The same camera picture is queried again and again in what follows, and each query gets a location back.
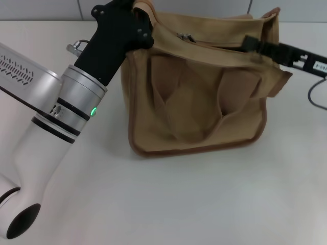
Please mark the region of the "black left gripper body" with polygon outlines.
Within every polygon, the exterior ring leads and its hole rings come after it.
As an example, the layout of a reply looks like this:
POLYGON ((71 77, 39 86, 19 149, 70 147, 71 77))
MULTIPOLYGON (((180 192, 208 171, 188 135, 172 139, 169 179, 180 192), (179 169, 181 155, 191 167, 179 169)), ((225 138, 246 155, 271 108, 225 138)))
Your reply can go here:
POLYGON ((152 25, 147 27, 134 16, 134 1, 111 1, 96 5, 91 15, 97 30, 74 66, 107 86, 125 60, 126 53, 150 49, 154 44, 152 25))

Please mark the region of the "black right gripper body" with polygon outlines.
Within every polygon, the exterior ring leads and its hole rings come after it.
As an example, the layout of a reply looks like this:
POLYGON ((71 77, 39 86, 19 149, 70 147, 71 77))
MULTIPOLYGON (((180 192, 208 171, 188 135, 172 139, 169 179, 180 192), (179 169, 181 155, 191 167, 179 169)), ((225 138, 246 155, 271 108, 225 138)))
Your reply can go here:
POLYGON ((326 77, 326 57, 284 43, 279 47, 282 49, 281 65, 326 77))

